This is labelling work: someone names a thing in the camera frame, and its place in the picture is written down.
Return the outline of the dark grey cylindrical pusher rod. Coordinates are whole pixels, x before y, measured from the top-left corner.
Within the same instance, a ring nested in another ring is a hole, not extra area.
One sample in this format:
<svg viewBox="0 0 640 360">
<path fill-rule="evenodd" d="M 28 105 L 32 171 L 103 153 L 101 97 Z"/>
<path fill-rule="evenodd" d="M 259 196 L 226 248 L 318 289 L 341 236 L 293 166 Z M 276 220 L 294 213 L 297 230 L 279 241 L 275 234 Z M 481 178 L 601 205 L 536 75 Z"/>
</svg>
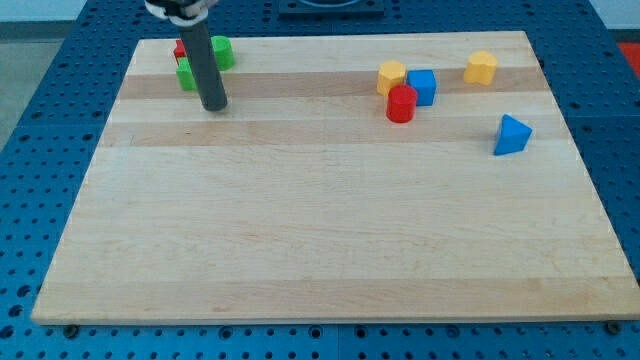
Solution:
<svg viewBox="0 0 640 360">
<path fill-rule="evenodd" d="M 202 107 L 210 112 L 227 107 L 227 95 L 217 68 L 213 45 L 204 21 L 179 28 Z"/>
</svg>

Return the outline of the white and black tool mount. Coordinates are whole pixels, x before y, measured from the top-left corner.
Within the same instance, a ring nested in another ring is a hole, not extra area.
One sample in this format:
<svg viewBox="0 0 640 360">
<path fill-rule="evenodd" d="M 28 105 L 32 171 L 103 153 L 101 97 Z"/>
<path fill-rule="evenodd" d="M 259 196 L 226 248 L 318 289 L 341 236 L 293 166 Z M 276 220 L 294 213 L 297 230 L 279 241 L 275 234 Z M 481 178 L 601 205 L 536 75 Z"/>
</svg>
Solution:
<svg viewBox="0 0 640 360">
<path fill-rule="evenodd" d="M 190 27 L 207 19 L 209 9 L 219 0 L 145 0 L 147 11 L 178 27 Z"/>
</svg>

